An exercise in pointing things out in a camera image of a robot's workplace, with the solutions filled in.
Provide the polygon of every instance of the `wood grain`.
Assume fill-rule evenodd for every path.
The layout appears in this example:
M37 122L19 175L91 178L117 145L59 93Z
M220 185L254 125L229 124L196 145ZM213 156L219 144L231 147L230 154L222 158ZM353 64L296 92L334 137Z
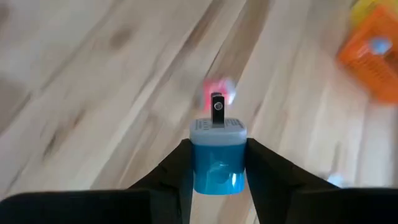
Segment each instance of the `wood grain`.
M13 161L0 162L9 171L3 190L15 176L10 192L91 187L131 106L159 81L209 1L181 3L126 1L115 9L2 135L1 159ZM114 36L125 29L134 34L115 49Z
M250 137L347 186L396 185L398 110L335 60L352 3L0 0L0 198L132 185L209 116L203 79L224 77ZM194 193L191 218L259 223L248 186Z

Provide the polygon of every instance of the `orange plastic crate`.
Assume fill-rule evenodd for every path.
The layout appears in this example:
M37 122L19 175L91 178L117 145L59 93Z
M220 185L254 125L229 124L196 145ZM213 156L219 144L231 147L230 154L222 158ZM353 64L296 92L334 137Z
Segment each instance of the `orange plastic crate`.
M375 55L370 41L380 37L392 47ZM393 12L378 5L354 30L338 58L379 101L398 103L398 20Z

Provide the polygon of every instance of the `light wood plank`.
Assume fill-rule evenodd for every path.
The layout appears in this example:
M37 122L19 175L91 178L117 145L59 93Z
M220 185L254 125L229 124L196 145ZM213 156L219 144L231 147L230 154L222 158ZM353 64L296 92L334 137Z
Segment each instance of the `light wood plank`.
M356 185L396 187L398 108L373 102L366 112Z
M74 56L117 0L0 1L0 133Z
M90 188L209 3L120 4L1 136L0 192Z

